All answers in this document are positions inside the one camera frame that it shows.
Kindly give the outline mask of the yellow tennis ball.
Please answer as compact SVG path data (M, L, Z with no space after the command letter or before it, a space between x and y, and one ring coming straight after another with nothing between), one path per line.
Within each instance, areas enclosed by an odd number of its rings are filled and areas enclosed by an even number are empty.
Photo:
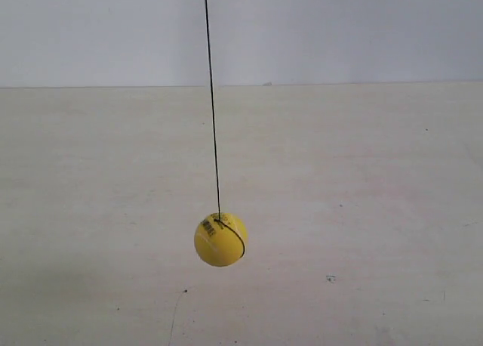
M194 246L204 263L213 267L227 267L244 257L248 232L237 215L213 213L198 224Z

